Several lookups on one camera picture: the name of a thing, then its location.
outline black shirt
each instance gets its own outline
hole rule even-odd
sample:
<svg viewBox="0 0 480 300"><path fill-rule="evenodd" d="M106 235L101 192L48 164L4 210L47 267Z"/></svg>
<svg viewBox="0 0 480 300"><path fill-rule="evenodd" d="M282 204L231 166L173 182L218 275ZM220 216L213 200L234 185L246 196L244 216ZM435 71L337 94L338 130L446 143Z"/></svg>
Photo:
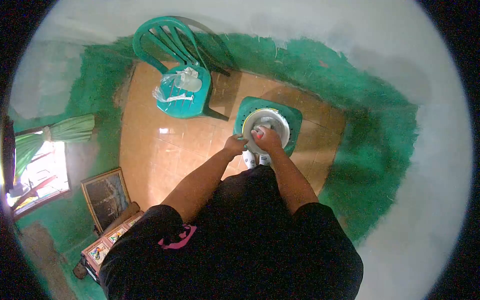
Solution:
<svg viewBox="0 0 480 300"><path fill-rule="evenodd" d="M190 224L151 207L100 270L108 299L354 299L362 276L332 210L291 215L265 166L221 182Z"/></svg>

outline white bowl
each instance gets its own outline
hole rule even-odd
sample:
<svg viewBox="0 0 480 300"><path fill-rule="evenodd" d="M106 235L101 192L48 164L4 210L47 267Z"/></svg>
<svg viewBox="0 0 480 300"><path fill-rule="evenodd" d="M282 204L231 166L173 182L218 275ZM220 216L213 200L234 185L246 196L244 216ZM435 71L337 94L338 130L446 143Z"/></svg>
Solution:
<svg viewBox="0 0 480 300"><path fill-rule="evenodd" d="M262 117L271 117L277 120L282 125L283 128L280 140L282 141L282 148L285 148L285 146L288 144L288 140L290 139L290 127L288 126L287 120L278 113L278 110L274 108L261 108L248 115L245 119L245 122L243 123L241 130L243 138L248 139L247 149L252 151L253 153L261 155L267 154L267 152L260 149L257 144L255 144L255 141L252 138L253 126L257 122L257 120Z"/></svg>

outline chair backrest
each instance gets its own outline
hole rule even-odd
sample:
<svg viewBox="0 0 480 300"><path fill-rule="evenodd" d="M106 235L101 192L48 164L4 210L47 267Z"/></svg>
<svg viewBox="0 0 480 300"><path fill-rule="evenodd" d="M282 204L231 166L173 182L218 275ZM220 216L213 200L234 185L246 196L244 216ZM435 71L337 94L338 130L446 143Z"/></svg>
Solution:
<svg viewBox="0 0 480 300"><path fill-rule="evenodd" d="M178 62L185 65L200 65L197 59L195 59L195 57L193 57L183 45L179 37L179 30L190 39L203 67L207 69L205 62L198 51L193 32L187 25L173 17L158 17L143 23L133 36L133 51L140 59L156 67L161 73L168 71L161 62L142 48L140 40L142 37L146 37L155 45L159 46L163 51L175 58Z"/></svg>

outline plastic cup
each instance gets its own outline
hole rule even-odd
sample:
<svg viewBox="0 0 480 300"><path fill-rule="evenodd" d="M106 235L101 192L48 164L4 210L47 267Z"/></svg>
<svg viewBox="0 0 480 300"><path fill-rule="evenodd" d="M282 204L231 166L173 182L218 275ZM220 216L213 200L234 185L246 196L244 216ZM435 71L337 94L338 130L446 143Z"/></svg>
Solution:
<svg viewBox="0 0 480 300"><path fill-rule="evenodd" d="M185 73L182 73L175 78L174 84L178 88L194 93L200 91L200 88L202 87L202 81L200 79Z"/></svg>

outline white wall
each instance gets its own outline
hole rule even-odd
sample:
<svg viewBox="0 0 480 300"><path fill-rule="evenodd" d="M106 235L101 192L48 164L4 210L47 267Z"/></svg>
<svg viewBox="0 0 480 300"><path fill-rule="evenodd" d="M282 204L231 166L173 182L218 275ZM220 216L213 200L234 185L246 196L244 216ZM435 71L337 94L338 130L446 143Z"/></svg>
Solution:
<svg viewBox="0 0 480 300"><path fill-rule="evenodd" d="M218 33L271 36L278 47L306 36L393 84L419 104L412 165L384 220L358 248L365 274L358 299L420 299L459 233L468 199L472 143L455 66L411 0L61 0L35 40L106 43L162 15Z"/></svg>
<svg viewBox="0 0 480 300"><path fill-rule="evenodd" d="M61 41L30 43L15 73L11 108L24 119L63 113L83 52L84 46Z"/></svg>

